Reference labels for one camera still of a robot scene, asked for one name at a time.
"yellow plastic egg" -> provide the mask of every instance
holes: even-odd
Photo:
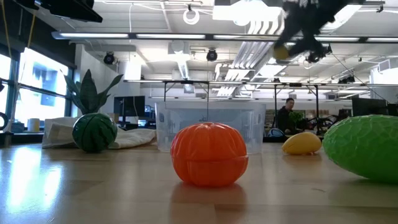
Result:
[[[317,152],[321,147],[318,136],[306,132],[290,137],[282,146],[282,150],[290,155],[304,155]]]

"clear plastic bin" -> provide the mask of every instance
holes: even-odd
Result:
[[[170,151],[173,138],[181,129],[207,121],[223,123],[237,129],[249,154],[261,152],[265,105],[210,102],[207,106],[207,102],[174,101],[156,103],[155,109],[157,146],[162,152]]]

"wooden tabletop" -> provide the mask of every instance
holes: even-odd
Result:
[[[155,146],[86,154],[0,149],[0,223],[397,223],[398,187],[370,182],[281,144],[249,156],[236,184],[181,183]]]

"green textured ball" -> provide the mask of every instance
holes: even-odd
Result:
[[[357,116],[332,126],[323,148],[341,168],[380,182],[398,183],[398,118]]]
[[[115,122],[105,114],[91,113],[73,125],[73,140],[86,152],[101,152],[114,142],[118,134]]]

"window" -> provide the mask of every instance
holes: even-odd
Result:
[[[31,49],[21,54],[18,81],[22,84],[66,95],[64,75],[68,75],[68,67],[61,63]]]
[[[10,79],[11,59],[9,57],[0,55],[0,68],[0,78],[5,80]]]
[[[15,121],[27,126],[30,118],[45,119],[65,116],[67,84],[64,75],[69,68],[31,49],[21,53],[18,82],[22,84],[16,102]]]
[[[0,112],[6,113],[8,85],[5,83],[3,83],[3,85],[4,85],[4,88],[0,92]]]
[[[65,99],[21,88],[15,113],[16,121],[27,126],[29,118],[45,119],[65,116]]]

